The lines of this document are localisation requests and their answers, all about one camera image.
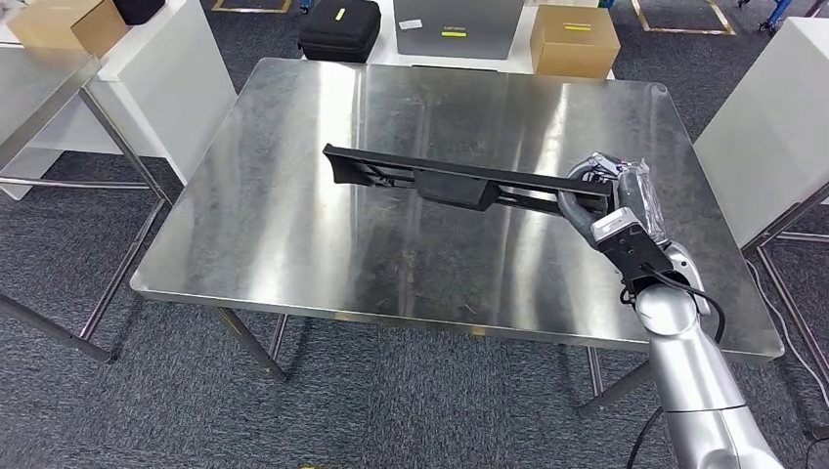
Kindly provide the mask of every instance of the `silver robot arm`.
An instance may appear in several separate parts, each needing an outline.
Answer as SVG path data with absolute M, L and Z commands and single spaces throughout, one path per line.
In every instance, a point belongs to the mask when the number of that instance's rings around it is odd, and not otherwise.
M 636 295 L 635 310 L 679 467 L 782 469 L 690 295 L 656 283 Z
M 700 326 L 700 315 L 710 313 L 708 302 L 647 274 L 658 271 L 703 290 L 687 250 L 665 235 L 647 167 L 594 153 L 568 176 L 617 181 L 622 208 L 606 217 L 591 218 L 567 192 L 558 194 L 559 206 L 588 244 L 617 267 L 635 296 L 634 309 L 648 333 L 654 380 L 679 467 L 782 468 L 720 346 Z M 643 270 L 643 264 L 657 268 Z

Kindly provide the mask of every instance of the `black cable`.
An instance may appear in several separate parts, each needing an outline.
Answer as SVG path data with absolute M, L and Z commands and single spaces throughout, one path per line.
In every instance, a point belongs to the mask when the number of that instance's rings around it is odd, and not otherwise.
M 715 300 L 708 293 L 702 290 L 698 290 L 684 283 L 680 283 L 674 280 L 673 278 L 667 277 L 664 274 L 660 274 L 654 271 L 653 268 L 651 268 L 650 266 L 643 266 L 642 270 L 656 277 L 665 285 L 672 286 L 674 288 L 679 288 L 680 290 L 685 290 L 692 295 L 705 298 L 708 304 L 713 306 L 714 309 L 717 310 L 717 316 L 719 317 L 719 322 L 717 323 L 717 331 L 714 333 L 714 341 L 719 343 L 720 340 L 722 340 L 722 335 L 725 333 L 725 312 L 722 310 L 722 306 L 720 306 L 720 303 L 718 303 L 717 300 Z
M 636 437 L 636 443 L 634 443 L 633 448 L 631 448 L 631 456 L 628 457 L 628 466 L 626 466 L 628 469 L 633 469 L 633 464 L 636 462 L 636 455 L 639 453 L 639 447 L 641 447 L 642 443 L 644 443 L 645 436 L 647 436 L 651 427 L 653 427 L 653 424 L 656 423 L 656 419 L 659 418 L 660 415 L 662 415 L 661 405 L 653 412 L 653 415 L 648 418 L 648 421 L 645 422 L 645 426 L 642 427 L 642 431 L 639 432 L 639 436 Z
M 811 442 L 811 445 L 809 445 L 808 448 L 806 448 L 806 465 L 804 466 L 806 469 L 808 469 L 808 467 L 809 467 L 808 466 L 808 456 L 811 453 L 812 447 L 814 447 L 815 445 L 817 445 L 820 442 L 826 442 L 826 441 L 829 441 L 829 438 L 821 438 L 819 440 L 815 440 L 815 441 Z
M 707 301 L 709 305 L 711 305 L 712 307 L 714 307 L 715 310 L 717 310 L 717 316 L 719 318 L 719 321 L 717 323 L 717 331 L 714 334 L 714 341 L 717 342 L 717 343 L 720 342 L 720 340 L 722 339 L 722 335 L 725 334 L 725 312 L 722 310 L 722 306 L 720 306 L 720 303 L 718 303 L 714 298 L 712 298 L 706 292 L 698 290 L 694 287 L 688 286 L 684 283 L 680 283 L 680 282 L 678 282 L 678 281 L 676 281 L 676 280 L 674 280 L 670 277 L 667 277 L 663 274 L 660 274 L 660 273 L 654 271 L 650 266 L 643 266 L 642 270 L 649 273 L 650 275 L 654 276 L 659 281 L 663 282 L 665 285 L 672 286 L 674 288 L 679 288 L 680 290 L 684 290 L 684 291 L 686 291 L 686 292 L 688 292 L 692 295 L 696 295 L 696 296 L 705 298 L 705 301 Z M 656 422 L 656 419 L 659 418 L 659 416 L 662 415 L 662 413 L 663 413 L 663 409 L 662 409 L 662 406 L 660 405 L 659 408 L 657 408 L 653 412 L 653 415 L 650 416 L 648 421 L 645 422 L 645 425 L 642 427 L 642 430 L 639 432 L 639 436 L 636 437 L 636 442 L 633 444 L 633 448 L 631 448 L 631 456 L 628 458 L 627 469 L 633 469 L 633 464 L 636 461 L 636 455 L 639 453 L 639 447 L 642 446 L 642 442 L 644 442 L 645 436 L 647 436 L 647 434 L 650 431 L 651 427 L 653 427 L 653 424 Z

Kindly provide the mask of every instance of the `gray carpet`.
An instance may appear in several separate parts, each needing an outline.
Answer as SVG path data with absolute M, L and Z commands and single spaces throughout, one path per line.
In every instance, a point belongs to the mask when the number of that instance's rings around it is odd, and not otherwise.
M 660 10 L 676 2 L 642 4 L 653 24 L 710 21 L 705 9 L 678 17 Z M 617 76 L 666 83 L 695 137 L 767 42 L 753 29 L 770 8 L 762 0 L 744 11 L 723 7 L 735 38 L 670 36 L 643 33 L 620 0 Z M 208 14 L 238 87 L 261 57 L 298 56 L 296 9 Z M 165 164 L 148 164 L 176 186 Z M 50 176 L 134 177 L 120 159 L 79 153 L 63 156 Z M 79 327 L 151 205 L 138 192 L 0 197 L 0 291 Z M 829 233 L 827 210 L 809 214 L 802 228 Z M 827 249 L 780 242 L 772 255 L 829 350 Z M 240 316 L 267 341 L 273 318 Z M 582 349 L 329 320 L 289 321 L 280 362 L 291 380 L 280 385 L 208 310 L 145 302 L 128 288 L 95 342 L 118 350 L 117 363 L 92 363 L 0 318 L 0 467 L 624 467 L 657 405 L 652 386 L 643 386 L 580 417 L 574 406 L 590 389 Z M 601 360 L 610 381 L 644 356 L 602 351 Z M 734 370 L 769 443 L 787 467 L 804 467 L 803 430 L 829 424 L 817 387 L 790 355 Z M 660 424 L 637 467 L 673 464 Z M 816 447 L 810 467 L 827 466 L 829 445 Z

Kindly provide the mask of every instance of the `brown cardboard box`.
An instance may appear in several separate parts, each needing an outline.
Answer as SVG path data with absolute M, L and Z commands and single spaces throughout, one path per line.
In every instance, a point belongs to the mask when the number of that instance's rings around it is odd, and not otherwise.
M 8 26 L 24 47 L 84 49 L 98 58 L 127 33 L 112 0 L 38 0 Z
M 530 36 L 537 74 L 605 78 L 618 53 L 619 39 L 606 9 L 539 7 Z

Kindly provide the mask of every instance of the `black carrying case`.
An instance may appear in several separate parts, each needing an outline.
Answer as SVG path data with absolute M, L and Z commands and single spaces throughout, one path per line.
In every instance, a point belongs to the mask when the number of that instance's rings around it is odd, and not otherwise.
M 299 30 L 299 48 L 312 61 L 364 64 L 380 33 L 380 8 L 368 0 L 323 0 Z
M 114 3 L 124 22 L 137 25 L 144 24 L 158 13 L 165 0 L 114 0 Z

